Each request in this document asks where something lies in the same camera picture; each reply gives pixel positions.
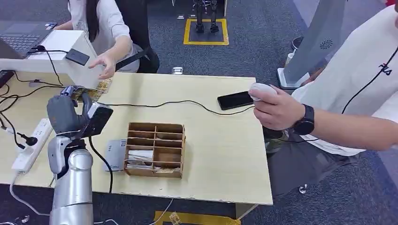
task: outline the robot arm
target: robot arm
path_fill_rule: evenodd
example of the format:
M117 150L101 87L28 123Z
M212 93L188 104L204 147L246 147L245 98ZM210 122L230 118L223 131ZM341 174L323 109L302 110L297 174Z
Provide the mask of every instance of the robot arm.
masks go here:
M54 174L51 225L92 225L92 156L83 138L99 135L112 115L107 105L92 102L83 92L81 115L76 114L77 101L72 94L77 87L69 86L48 101L47 114L56 137L48 145L48 160Z

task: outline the smartwatch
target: smartwatch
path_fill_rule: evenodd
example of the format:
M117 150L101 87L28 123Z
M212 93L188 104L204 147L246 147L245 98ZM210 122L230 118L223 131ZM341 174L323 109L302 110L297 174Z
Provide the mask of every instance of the smartwatch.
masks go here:
M301 120L298 120L293 125L293 130L298 135L308 135L313 132L315 128L314 123L314 108L309 105L303 104L306 108L306 113Z

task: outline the wooden compartment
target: wooden compartment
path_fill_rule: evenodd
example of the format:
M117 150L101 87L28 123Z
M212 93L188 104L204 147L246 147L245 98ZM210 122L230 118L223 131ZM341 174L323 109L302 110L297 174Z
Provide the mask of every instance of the wooden compartment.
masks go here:
M128 175L182 177L185 151L183 125L130 123L127 134L124 171Z

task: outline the watch strap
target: watch strap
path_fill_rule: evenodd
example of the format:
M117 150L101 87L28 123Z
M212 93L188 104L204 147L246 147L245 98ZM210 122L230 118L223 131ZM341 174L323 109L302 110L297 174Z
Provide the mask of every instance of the watch strap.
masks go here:
M306 113L304 114L304 118L314 121L314 108L306 104L303 105L306 108Z

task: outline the man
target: man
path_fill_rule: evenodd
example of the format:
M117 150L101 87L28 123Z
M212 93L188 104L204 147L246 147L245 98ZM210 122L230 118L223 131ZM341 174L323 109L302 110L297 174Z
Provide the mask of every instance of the man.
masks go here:
M397 17L391 6L354 30L316 80L292 96L276 87L277 95L250 92L262 99L254 115L264 127L288 129L288 141L268 155L274 196L319 182L366 149L398 144Z

